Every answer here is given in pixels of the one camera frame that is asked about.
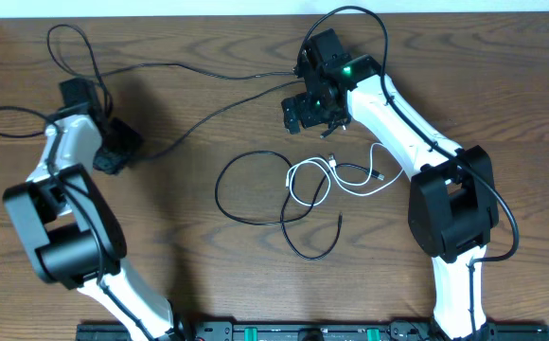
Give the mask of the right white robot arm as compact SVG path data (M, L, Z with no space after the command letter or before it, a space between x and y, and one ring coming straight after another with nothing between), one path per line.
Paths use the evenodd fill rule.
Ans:
M433 262L436 327L450 340L481 336L482 262L499 222L488 154L438 132L370 56L302 56L294 72L306 90L282 101L286 129L335 129L353 119L377 138L410 181L408 225Z

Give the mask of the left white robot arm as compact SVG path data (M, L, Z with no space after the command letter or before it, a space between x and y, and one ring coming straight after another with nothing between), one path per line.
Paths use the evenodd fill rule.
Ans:
M143 139L115 118L53 116L37 168L3 195L6 211L37 276L89 296L133 340L191 340L194 329L127 260L122 228L92 181L123 168Z

